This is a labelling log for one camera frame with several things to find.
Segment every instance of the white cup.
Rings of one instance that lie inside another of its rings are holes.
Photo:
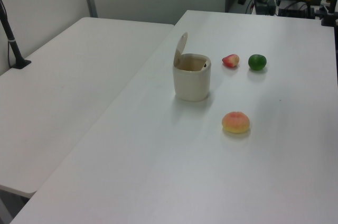
[[[186,101],[204,100],[210,87],[211,61],[199,54],[182,54],[187,33],[181,37],[175,52],[173,64],[176,96]]]

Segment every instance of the black cable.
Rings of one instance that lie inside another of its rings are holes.
[[[247,6],[247,9],[245,10],[245,14],[247,14],[247,11],[248,11],[248,8],[249,8],[249,6],[250,6],[251,1],[253,1],[253,0],[250,0],[249,4],[248,4],[248,6]]]
[[[2,9],[3,9],[4,12],[5,12],[6,17],[7,17],[7,11],[6,11],[5,5],[4,5],[4,3],[2,2],[2,0],[0,0],[0,4],[1,4]]]
[[[287,7],[285,7],[284,10],[289,9],[289,7],[291,7],[291,6],[295,5],[295,4],[297,4],[298,2],[299,2],[299,1],[294,1],[293,3],[291,3],[290,5],[288,5]]]
[[[6,18],[7,18],[7,11],[6,11],[5,5],[2,2],[2,0],[0,0],[0,6],[2,7],[2,9],[3,9],[3,11],[6,15]],[[10,68],[12,68],[11,63],[10,63],[10,42],[9,41],[7,42],[7,60],[8,60],[8,66]]]
[[[301,7],[298,9],[298,10],[301,10],[302,9],[302,7],[303,6],[306,6],[307,4],[305,3],[305,4],[303,4],[303,5],[301,5]]]
[[[7,59],[8,59],[8,66],[12,68],[11,63],[10,63],[10,42],[7,41]]]

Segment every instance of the fake fruit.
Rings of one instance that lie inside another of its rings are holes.
[[[249,67],[254,71],[262,70],[266,65],[266,58],[263,55],[254,54],[249,57]]]
[[[235,67],[238,65],[239,62],[239,56],[236,54],[229,55],[222,59],[223,63],[227,67]]]
[[[222,126],[231,133],[245,133],[249,129],[250,120],[244,113],[233,111],[223,117]]]

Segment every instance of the peach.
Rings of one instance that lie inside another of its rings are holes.
[[[244,133],[249,129],[250,120],[244,113],[233,111],[223,117],[222,125],[228,132]]]

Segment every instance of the red apple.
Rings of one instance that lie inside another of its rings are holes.
[[[239,56],[236,54],[229,55],[222,59],[223,63],[227,67],[235,67],[238,65],[239,62]]]

